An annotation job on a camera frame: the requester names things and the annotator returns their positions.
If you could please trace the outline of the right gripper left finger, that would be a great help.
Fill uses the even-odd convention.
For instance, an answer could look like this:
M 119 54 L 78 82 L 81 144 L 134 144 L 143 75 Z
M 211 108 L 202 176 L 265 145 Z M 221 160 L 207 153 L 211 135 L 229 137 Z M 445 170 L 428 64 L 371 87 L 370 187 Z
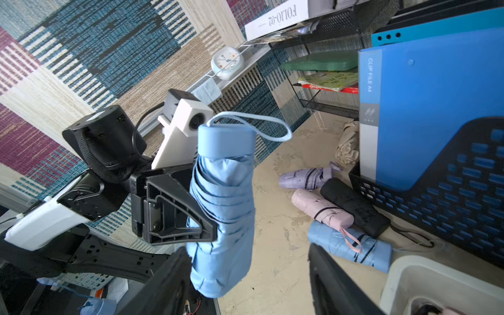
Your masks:
M 118 314 L 184 314 L 190 289 L 191 259 L 179 248 Z

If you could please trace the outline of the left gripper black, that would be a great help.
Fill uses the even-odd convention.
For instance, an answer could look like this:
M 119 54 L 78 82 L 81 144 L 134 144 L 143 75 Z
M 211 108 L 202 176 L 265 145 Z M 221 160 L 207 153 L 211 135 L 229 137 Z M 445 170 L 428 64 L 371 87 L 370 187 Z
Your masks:
M 179 165 L 132 174 L 132 230 L 138 237 L 151 245 L 217 239 L 217 223 L 189 193 L 191 170 L 191 165 Z

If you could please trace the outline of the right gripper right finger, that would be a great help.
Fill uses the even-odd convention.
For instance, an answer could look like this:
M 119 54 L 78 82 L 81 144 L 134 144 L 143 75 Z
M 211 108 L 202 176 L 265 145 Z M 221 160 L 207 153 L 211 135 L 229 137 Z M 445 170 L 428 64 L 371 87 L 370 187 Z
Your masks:
M 383 314 L 322 247 L 311 244 L 308 260 L 315 314 Z

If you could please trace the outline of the light blue umbrella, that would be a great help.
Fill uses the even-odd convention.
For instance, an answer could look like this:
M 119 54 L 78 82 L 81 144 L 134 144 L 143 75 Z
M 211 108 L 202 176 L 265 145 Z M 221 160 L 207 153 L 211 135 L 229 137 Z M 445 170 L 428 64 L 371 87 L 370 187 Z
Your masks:
M 214 241 L 186 246 L 190 280 L 204 297 L 224 297 L 251 267 L 255 233 L 253 171 L 256 138 L 283 143 L 292 138 L 279 118 L 221 112 L 198 128 L 198 157 L 190 194 L 217 226 Z

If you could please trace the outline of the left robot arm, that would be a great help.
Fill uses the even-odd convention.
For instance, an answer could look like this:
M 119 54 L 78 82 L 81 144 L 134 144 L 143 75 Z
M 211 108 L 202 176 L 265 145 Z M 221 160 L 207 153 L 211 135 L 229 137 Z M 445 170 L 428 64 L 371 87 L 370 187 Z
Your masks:
M 151 245 L 215 241 L 216 224 L 189 193 L 197 129 L 213 111 L 185 98 L 170 107 L 171 117 L 159 116 L 165 137 L 153 159 L 118 105 L 69 126 L 64 139 L 87 169 L 2 233 L 2 260 L 34 278 L 95 273 L 148 282 L 168 255 L 111 244 L 88 228 L 125 200 L 134 234 Z

